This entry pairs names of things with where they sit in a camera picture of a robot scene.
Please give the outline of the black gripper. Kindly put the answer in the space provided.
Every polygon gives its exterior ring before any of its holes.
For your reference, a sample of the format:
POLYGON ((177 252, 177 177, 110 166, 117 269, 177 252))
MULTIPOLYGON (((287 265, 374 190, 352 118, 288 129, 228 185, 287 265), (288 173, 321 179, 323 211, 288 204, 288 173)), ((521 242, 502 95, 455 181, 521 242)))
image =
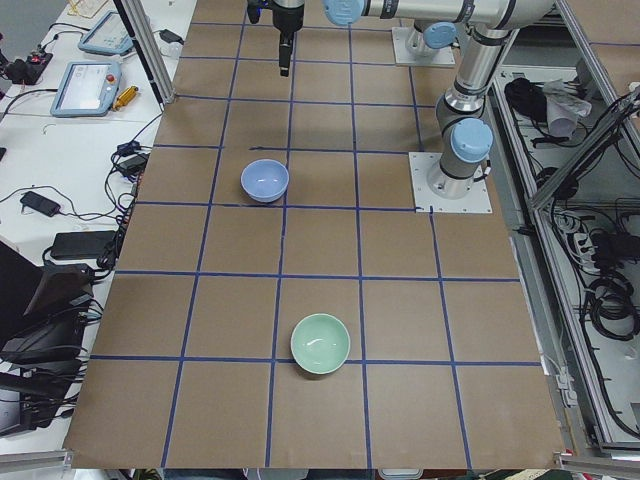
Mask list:
POLYGON ((278 66, 282 77, 290 74, 293 52, 293 35, 303 26, 304 0, 273 0, 271 2, 272 21, 281 33, 278 46, 278 66))

